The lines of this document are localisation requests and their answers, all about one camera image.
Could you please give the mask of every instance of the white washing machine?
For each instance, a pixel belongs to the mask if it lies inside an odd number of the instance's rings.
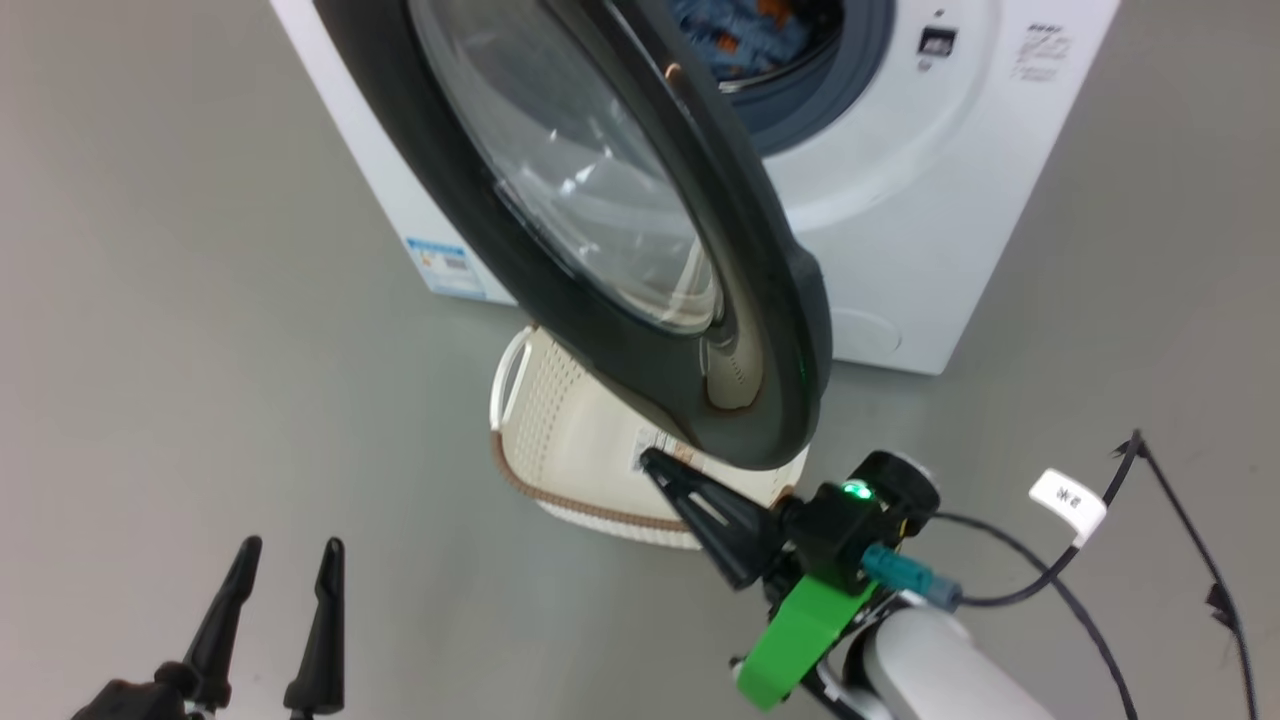
[[[387,137],[314,3],[273,5],[431,290],[515,302]],[[722,83],[822,264],[836,359],[946,368],[1116,5],[845,0],[794,67]]]
[[[832,357],[946,368],[1117,0],[788,0],[719,82],[671,3],[273,0],[433,291],[777,466]]]

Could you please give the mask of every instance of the laundry basket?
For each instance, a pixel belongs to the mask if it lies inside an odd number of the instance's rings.
[[[708,457],[641,418],[535,328],[516,334],[498,363],[489,424],[498,469],[543,510],[602,533],[689,550],[700,546],[640,469],[644,450],[659,447],[765,506],[791,491],[809,452],[767,471]]]

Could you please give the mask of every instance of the cable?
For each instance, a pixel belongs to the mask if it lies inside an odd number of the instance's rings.
[[[1196,550],[1199,552],[1201,559],[1204,560],[1204,566],[1208,568],[1211,575],[1213,575],[1213,582],[1216,583],[1217,597],[1225,606],[1225,616],[1229,621],[1228,629],[1235,635],[1235,646],[1240,652],[1240,675],[1244,683],[1244,701],[1249,708],[1249,719],[1258,720],[1258,698],[1257,692],[1253,688],[1253,665],[1249,661],[1249,646],[1244,642],[1244,624],[1240,623],[1240,615],[1235,610],[1235,600],[1231,598],[1231,591],[1226,588],[1226,580],[1222,579],[1222,571],[1219,570],[1217,562],[1213,562],[1213,557],[1208,553],[1208,547],[1204,544],[1204,539],[1201,538],[1199,532],[1196,530],[1196,525],[1192,524],[1192,519],[1187,515],[1187,510],[1183,509],[1181,501],[1178,500],[1178,495],[1174,493],[1174,488],[1169,484],[1165,478],[1165,473],[1160,469],[1156,462],[1156,456],[1151,452],[1151,447],[1146,441],[1138,434],[1138,430],[1133,432],[1134,439],[1130,441],[1130,450],[1133,446],[1139,446],[1139,455],[1151,465],[1152,474],[1156,475],[1156,482],[1165,491],[1165,496],[1169,497],[1169,503],[1174,506],[1174,512],[1178,514],[1178,519],[1183,521],[1183,528],[1187,529],[1187,534],[1190,536],[1192,542],[1196,544]]]
[[[970,528],[984,530],[986,533],[993,536],[996,539],[1011,547],[1014,552],[1021,555],[1028,562],[1032,564],[1033,568],[1039,570],[1041,577],[1047,578],[1044,580],[1044,584],[1053,585],[1053,589],[1057,591],[1057,594],[1062,596],[1062,602],[1065,602],[1066,606],[1071,610],[1071,614],[1075,615],[1075,619],[1079,620],[1082,625],[1084,625],[1084,632],[1089,634],[1089,639],[1093,641],[1094,647],[1098,648],[1098,655],[1102,656],[1102,662],[1107,665],[1107,671],[1111,673],[1111,679],[1115,680],[1116,691],[1120,692],[1120,703],[1124,705],[1125,717],[1128,720],[1138,720],[1138,710],[1134,708],[1133,706],[1133,696],[1129,694],[1129,685],[1128,683],[1125,683],[1124,675],[1120,673],[1120,665],[1116,662],[1115,656],[1111,655],[1111,648],[1107,646],[1106,638],[1102,637],[1102,632],[1098,629],[1097,624],[1093,623],[1093,619],[1089,618],[1089,611],[1084,609],[1080,601],[1076,600],[1075,594],[1073,594],[1071,591],[1066,588],[1066,583],[1060,580],[1057,578],[1057,574],[1055,574],[1050,566],[1044,565],[1044,562],[1039,557],[1037,557],[1036,553],[1032,552],[1025,544],[1023,544],[1009,533],[1001,530],[1000,528],[989,523],[978,520],[975,518],[956,515],[955,512],[934,512],[932,516],[941,520],[950,520],[960,525],[968,525]]]
[[[1116,469],[1116,474],[1111,478],[1111,483],[1107,486],[1106,492],[1102,493],[1102,502],[1107,507],[1111,506],[1111,501],[1115,498],[1116,493],[1120,492],[1120,486],[1124,484],[1125,478],[1129,475],[1129,468],[1133,466],[1133,460],[1138,455],[1138,450],[1140,448],[1140,446],[1142,446],[1142,436],[1138,433],[1138,430],[1134,430],[1133,436],[1129,438],[1129,442],[1125,446],[1121,446],[1125,447],[1124,460],[1120,461],[1120,466]],[[1021,602],[1032,597],[1033,594],[1038,593],[1039,591],[1044,589],[1044,587],[1048,585],[1053,580],[1053,578],[1059,577],[1062,573],[1062,570],[1066,569],[1066,565],[1071,560],[1074,560],[1076,553],[1079,552],[1080,548],[1075,547],[1074,544],[1066,548],[1066,551],[1064,551],[1062,555],[1059,556],[1057,561],[1053,562],[1052,568],[1043,570],[1041,573],[1041,577],[1036,578],[1036,582],[1033,582],[1032,584],[1027,585],[1020,591],[996,597],[961,596],[960,605],[969,605],[972,607],[1004,607],[1006,605],[1014,605]]]
[[[1129,475],[1129,469],[1133,466],[1135,457],[1142,457],[1147,461],[1147,465],[1151,466],[1152,474],[1156,475],[1156,480],[1160,483],[1160,488],[1165,492],[1165,497],[1167,497],[1169,503],[1172,505],[1174,512],[1178,514],[1178,519],[1181,521],[1183,529],[1185,529],[1187,534],[1190,536],[1192,543],[1196,544],[1196,550],[1199,552],[1201,560],[1204,561],[1204,566],[1213,577],[1213,588],[1210,592],[1210,605],[1219,610],[1219,614],[1216,614],[1215,618],[1222,621],[1222,624],[1226,625],[1226,628],[1235,637],[1235,646],[1240,655],[1240,678],[1244,684],[1244,701],[1248,707],[1249,720],[1258,720],[1258,700],[1257,691],[1253,684],[1253,664],[1249,659],[1249,646],[1244,639],[1244,624],[1240,621],[1240,614],[1235,609],[1235,600],[1231,597],[1231,591],[1226,587],[1222,571],[1210,555],[1208,546],[1204,544],[1204,539],[1196,529],[1190,516],[1187,515],[1187,510],[1178,498],[1178,493],[1174,492],[1172,484],[1170,484],[1169,479],[1165,477],[1160,464],[1156,462],[1156,456],[1151,452],[1151,446],[1148,446],[1143,439],[1142,433],[1139,430],[1134,430],[1129,437],[1129,441],[1116,448],[1116,454],[1123,454],[1124,459],[1120,461],[1120,468],[1116,469],[1116,474],[1111,479],[1111,484],[1107,486],[1106,492],[1102,495],[1102,502],[1108,507],[1111,506],[1111,501],[1115,500],[1116,493],[1120,491],[1120,486]],[[1137,717],[1133,712],[1133,701],[1129,698],[1129,688],[1125,685],[1124,678],[1120,675],[1120,669],[1115,664],[1115,659],[1111,656],[1111,651],[1107,650],[1106,641],[1103,641],[1102,634],[1097,632],[1097,626],[1093,625],[1093,621],[1084,611],[1084,607],[1070,594],[1066,585],[1057,579],[1059,574],[1064,568],[1066,568],[1068,562],[1075,557],[1078,552],[1075,546],[1064,552],[1057,561],[1053,562],[1052,568],[1047,568],[1025,546],[995,525],[951,512],[936,512],[932,516],[991,533],[1012,547],[1019,555],[1025,557],[1028,562],[1034,565],[1041,571],[1041,575],[1036,579],[1036,582],[1018,592],[989,598],[961,596],[960,605],[969,605],[974,607],[1000,607],[1012,605],[1032,597],[1046,585],[1052,584],[1057,589],[1059,594],[1062,596],[1066,605],[1071,609],[1071,612],[1075,614],[1076,619],[1084,624],[1085,630],[1089,633],[1089,638],[1093,639],[1093,643],[1098,647],[1098,652],[1102,653],[1102,660],[1107,664],[1107,669],[1111,671],[1111,678],[1116,682],[1116,688],[1120,691],[1120,700],[1125,705],[1125,715],[1130,719]]]

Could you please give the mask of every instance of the washing machine door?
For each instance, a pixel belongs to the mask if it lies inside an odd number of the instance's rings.
[[[596,378],[733,465],[808,443],[817,261],[667,0],[317,0],[392,141]]]

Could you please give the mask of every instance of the connector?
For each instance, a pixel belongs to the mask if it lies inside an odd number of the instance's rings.
[[[928,565],[901,556],[883,544],[867,548],[863,553],[863,570],[873,580],[896,591],[911,591],[940,610],[955,612],[960,605],[959,583],[934,575]]]

